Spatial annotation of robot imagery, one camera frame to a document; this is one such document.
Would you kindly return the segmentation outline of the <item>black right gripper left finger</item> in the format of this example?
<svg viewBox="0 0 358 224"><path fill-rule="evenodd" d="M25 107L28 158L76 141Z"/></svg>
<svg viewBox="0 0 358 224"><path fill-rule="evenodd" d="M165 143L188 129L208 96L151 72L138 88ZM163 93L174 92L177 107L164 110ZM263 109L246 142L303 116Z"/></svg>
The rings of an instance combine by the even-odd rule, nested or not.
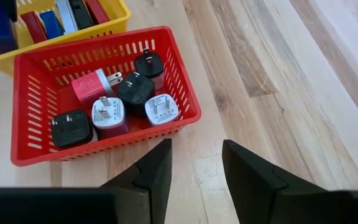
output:
<svg viewBox="0 0 358 224"><path fill-rule="evenodd" d="M115 224L164 224L172 183L172 140L163 139L102 185L115 194Z"/></svg>

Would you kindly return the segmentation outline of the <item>black wall charger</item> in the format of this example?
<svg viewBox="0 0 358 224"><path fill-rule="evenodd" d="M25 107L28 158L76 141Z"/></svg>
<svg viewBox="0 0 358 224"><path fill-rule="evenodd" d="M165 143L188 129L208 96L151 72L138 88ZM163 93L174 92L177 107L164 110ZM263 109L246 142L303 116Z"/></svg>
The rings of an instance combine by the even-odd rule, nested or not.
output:
<svg viewBox="0 0 358 224"><path fill-rule="evenodd" d="M155 95L155 83L146 76L132 72L119 84L116 95L128 107L143 105Z"/></svg>
<svg viewBox="0 0 358 224"><path fill-rule="evenodd" d="M98 141L98 134L85 110L72 110L54 116L50 122L52 142L68 149Z"/></svg>
<svg viewBox="0 0 358 224"><path fill-rule="evenodd" d="M155 83L155 89L163 88L164 67L158 53L144 49L142 55L135 58L135 70L137 73L151 79Z"/></svg>

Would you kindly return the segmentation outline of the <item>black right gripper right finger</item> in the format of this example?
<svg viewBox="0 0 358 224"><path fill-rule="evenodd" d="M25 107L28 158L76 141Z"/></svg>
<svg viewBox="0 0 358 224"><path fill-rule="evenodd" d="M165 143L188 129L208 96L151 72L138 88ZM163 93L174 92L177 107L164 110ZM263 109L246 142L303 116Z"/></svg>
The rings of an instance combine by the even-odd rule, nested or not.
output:
<svg viewBox="0 0 358 224"><path fill-rule="evenodd" d="M325 191L233 140L223 141L222 160L240 224L270 224L276 196L282 190L300 193Z"/></svg>

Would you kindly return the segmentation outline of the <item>yellow plastic basket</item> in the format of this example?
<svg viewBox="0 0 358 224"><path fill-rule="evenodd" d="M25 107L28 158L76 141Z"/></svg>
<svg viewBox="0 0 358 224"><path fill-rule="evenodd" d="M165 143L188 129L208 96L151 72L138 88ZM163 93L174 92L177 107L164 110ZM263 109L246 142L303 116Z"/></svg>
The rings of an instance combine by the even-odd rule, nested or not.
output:
<svg viewBox="0 0 358 224"><path fill-rule="evenodd" d="M45 47L47 45L55 45L74 40L83 40L91 37L98 37L109 34L117 34L124 32L127 29L127 21L131 16L131 12L126 6L124 0L98 0L101 7L103 7L109 21L101 25L95 25L74 34L67 34L61 37L56 37L51 40L43 41L35 44L30 36L26 24L21 18L13 23L13 30L17 34L18 49L10 51L5 54L0 54L0 71L10 76L13 75L13 60L17 54L22 54L31 50Z"/></svg>

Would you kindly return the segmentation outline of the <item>bright blue digital clock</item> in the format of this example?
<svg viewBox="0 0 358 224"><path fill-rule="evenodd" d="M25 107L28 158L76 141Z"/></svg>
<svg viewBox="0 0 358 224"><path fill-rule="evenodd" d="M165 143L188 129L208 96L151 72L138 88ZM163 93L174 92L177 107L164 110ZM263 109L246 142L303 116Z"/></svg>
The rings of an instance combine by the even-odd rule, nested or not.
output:
<svg viewBox="0 0 358 224"><path fill-rule="evenodd" d="M40 17L44 22L48 39L60 37L64 34L64 28L53 11L40 13Z"/></svg>

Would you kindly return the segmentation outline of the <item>black digital clock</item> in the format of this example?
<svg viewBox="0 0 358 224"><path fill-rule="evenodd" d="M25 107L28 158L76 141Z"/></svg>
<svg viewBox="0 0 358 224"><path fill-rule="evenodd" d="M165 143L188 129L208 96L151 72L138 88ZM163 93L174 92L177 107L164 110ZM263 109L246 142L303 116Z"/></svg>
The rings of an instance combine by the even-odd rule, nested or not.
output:
<svg viewBox="0 0 358 224"><path fill-rule="evenodd" d="M78 30L94 25L84 0L69 0Z"/></svg>

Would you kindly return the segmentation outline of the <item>red plastic basket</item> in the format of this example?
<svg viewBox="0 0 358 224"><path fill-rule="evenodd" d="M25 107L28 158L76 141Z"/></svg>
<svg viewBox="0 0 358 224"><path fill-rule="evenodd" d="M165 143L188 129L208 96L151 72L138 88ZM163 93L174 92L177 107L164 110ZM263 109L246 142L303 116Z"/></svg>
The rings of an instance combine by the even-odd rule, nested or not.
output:
<svg viewBox="0 0 358 224"><path fill-rule="evenodd" d="M177 103L178 119L152 126L146 119L132 117L127 134L69 149L55 146L50 130L52 118L82 108L72 81L99 68L106 74L126 75L135 69L134 60L145 47L162 58L162 92L171 95ZM19 54L14 59L11 162L15 166L70 161L159 138L181 130L200 117L198 99L173 32L167 26L50 45Z"/></svg>

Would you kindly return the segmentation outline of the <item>dark blue digital clock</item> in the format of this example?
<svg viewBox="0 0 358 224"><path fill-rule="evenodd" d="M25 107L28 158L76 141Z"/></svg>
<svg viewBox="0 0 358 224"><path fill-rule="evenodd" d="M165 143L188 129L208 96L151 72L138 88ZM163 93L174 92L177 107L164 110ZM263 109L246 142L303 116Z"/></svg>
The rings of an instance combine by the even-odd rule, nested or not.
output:
<svg viewBox="0 0 358 224"><path fill-rule="evenodd" d="M10 19L0 20L0 54L18 49L15 32Z"/></svg>

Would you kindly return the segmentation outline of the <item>purple white wall charger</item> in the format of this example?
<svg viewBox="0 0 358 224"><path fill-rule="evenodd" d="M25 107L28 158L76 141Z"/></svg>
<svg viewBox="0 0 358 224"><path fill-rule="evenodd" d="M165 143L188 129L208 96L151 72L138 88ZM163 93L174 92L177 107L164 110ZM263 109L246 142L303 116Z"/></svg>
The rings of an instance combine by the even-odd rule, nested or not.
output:
<svg viewBox="0 0 358 224"><path fill-rule="evenodd" d="M99 139L112 138L129 132L125 107L120 98L100 97L93 103L91 118Z"/></svg>

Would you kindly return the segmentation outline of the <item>pink white wall charger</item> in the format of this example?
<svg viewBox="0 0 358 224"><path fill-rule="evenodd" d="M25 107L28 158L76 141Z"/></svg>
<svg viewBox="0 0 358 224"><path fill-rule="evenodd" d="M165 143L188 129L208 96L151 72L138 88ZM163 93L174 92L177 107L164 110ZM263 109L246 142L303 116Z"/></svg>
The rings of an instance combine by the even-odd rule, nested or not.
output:
<svg viewBox="0 0 358 224"><path fill-rule="evenodd" d="M121 72L106 76L99 68L71 82L73 90L83 105L91 105L102 96L113 97L113 87L123 81Z"/></svg>

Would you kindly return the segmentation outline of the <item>white digital clock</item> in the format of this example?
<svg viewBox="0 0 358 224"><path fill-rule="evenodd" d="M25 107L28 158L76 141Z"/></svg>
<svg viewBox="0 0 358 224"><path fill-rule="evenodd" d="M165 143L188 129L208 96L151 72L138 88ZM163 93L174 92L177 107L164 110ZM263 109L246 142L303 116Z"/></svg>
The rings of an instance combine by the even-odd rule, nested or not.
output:
<svg viewBox="0 0 358 224"><path fill-rule="evenodd" d="M65 30L64 34L76 32L78 27L69 0L55 0L55 5L62 20L63 28Z"/></svg>

